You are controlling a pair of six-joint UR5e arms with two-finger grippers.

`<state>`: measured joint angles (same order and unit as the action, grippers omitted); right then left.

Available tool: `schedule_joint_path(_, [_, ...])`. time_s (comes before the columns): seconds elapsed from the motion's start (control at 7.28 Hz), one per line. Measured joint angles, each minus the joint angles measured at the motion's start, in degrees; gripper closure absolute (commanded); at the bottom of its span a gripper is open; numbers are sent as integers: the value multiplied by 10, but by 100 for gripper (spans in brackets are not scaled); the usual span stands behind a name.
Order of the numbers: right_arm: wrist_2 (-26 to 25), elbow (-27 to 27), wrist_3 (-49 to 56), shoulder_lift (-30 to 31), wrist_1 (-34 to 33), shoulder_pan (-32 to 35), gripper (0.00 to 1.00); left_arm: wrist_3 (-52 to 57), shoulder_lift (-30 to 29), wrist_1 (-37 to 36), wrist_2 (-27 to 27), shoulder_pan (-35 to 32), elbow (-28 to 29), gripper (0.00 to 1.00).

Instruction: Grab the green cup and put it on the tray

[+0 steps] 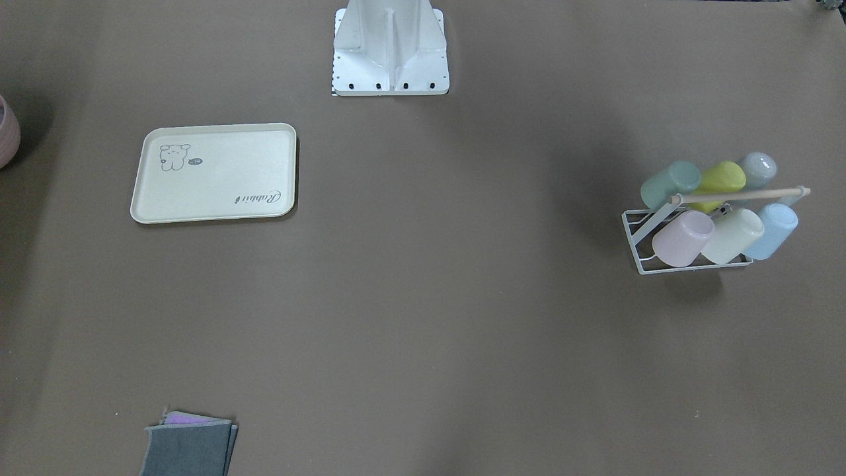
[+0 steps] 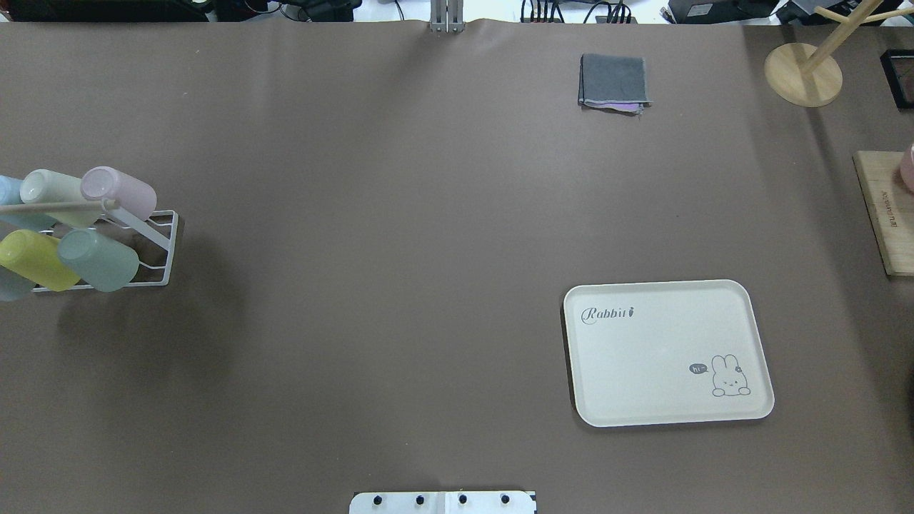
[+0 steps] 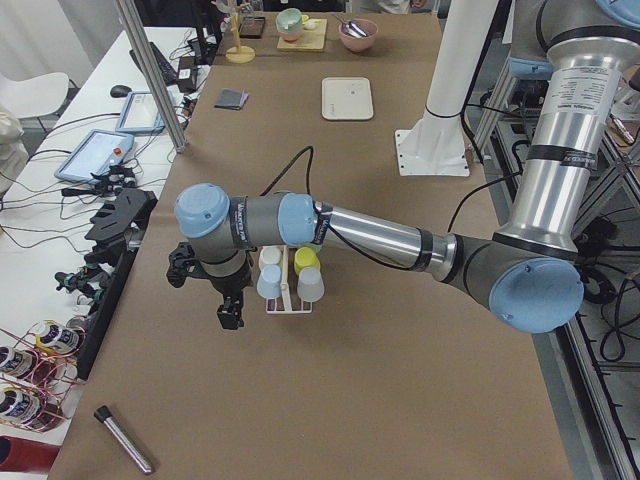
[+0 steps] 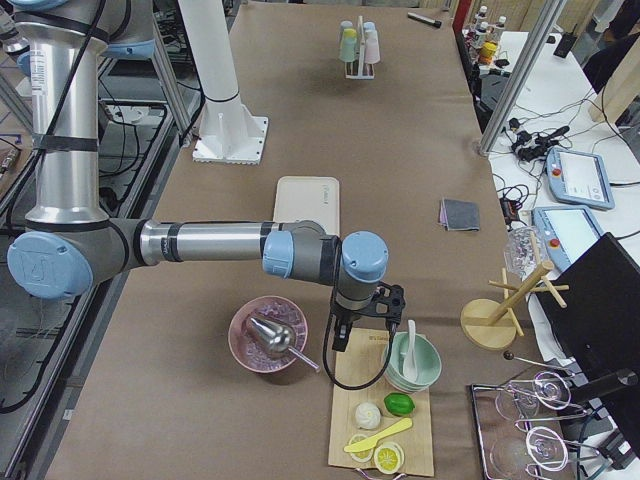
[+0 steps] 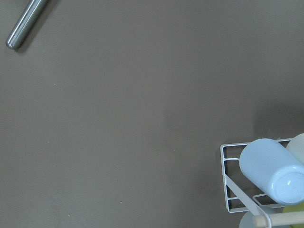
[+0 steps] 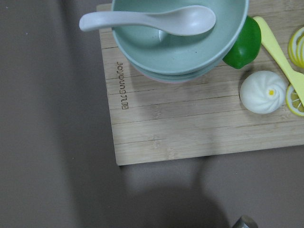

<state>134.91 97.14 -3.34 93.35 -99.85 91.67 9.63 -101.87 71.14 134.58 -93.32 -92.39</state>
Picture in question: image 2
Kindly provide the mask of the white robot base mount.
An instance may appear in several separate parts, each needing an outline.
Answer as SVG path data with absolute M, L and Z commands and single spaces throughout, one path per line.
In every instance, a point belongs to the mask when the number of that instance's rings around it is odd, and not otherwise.
M 353 496 L 349 513 L 538 513 L 522 490 L 380 491 Z

